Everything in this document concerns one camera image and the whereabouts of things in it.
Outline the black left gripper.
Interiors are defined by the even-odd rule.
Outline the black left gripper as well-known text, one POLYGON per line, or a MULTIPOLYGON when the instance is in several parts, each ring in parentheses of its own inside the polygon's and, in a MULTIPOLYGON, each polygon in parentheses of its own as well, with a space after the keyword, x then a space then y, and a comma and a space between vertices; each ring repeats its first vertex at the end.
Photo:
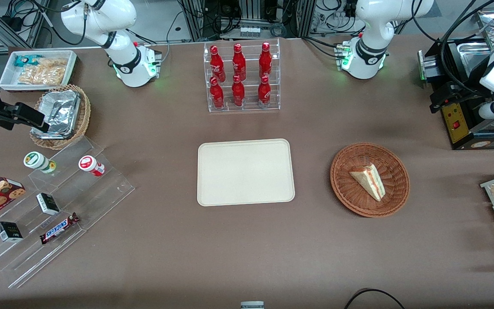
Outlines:
POLYGON ((431 113, 435 114, 443 107, 455 103, 458 98, 458 104, 465 106, 480 106, 488 101, 488 89, 478 87, 471 91, 460 88, 453 82, 446 82, 439 88, 435 89, 430 96, 431 113))

